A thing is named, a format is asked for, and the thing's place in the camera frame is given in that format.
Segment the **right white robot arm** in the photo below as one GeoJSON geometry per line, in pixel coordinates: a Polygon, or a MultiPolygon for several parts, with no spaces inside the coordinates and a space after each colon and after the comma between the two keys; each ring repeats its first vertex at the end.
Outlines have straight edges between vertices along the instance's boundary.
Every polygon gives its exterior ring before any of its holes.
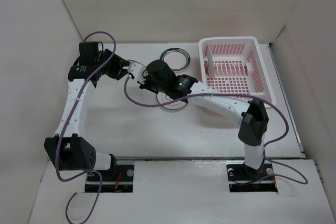
{"type": "Polygon", "coordinates": [[[168,64],[155,60],[144,66],[124,60],[119,56],[112,58],[115,64],[111,78],[120,80],[130,75],[145,89],[153,93],[164,93],[172,100],[182,101],[204,107],[223,115],[239,125],[238,138],[244,144],[245,160],[243,173],[254,179],[261,174],[264,164],[264,134],[269,122],[264,103],[254,98],[242,100],[242,95],[220,93],[188,75],[176,75],[168,64]]]}

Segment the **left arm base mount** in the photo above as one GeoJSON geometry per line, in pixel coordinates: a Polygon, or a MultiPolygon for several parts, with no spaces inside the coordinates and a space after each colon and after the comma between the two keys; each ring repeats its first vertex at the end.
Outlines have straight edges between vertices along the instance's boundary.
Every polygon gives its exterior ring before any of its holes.
{"type": "MultiPolygon", "coordinates": [[[[132,193],[134,179],[134,163],[120,162],[117,164],[116,174],[101,170],[101,193],[132,193]]],[[[97,174],[89,173],[85,183],[86,193],[97,193],[100,179],[97,174]]]]}

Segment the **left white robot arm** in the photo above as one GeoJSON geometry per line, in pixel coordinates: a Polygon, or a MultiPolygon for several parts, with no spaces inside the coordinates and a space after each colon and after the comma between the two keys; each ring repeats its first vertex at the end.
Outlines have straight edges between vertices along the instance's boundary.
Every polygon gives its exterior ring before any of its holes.
{"type": "Polygon", "coordinates": [[[59,170],[99,170],[105,180],[117,176],[112,154],[102,154],[85,140],[88,105],[102,76],[120,80],[128,74],[130,62],[104,49],[101,42],[81,42],[79,57],[68,73],[68,94],[60,123],[44,148],[59,170]]]}

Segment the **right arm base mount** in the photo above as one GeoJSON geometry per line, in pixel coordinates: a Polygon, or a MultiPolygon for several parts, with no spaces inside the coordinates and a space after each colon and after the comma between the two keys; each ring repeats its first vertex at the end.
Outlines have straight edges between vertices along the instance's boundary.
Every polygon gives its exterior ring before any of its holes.
{"type": "Polygon", "coordinates": [[[228,186],[231,193],[273,192],[277,193],[274,170],[269,162],[259,170],[254,170],[244,163],[227,164],[228,186]]]}

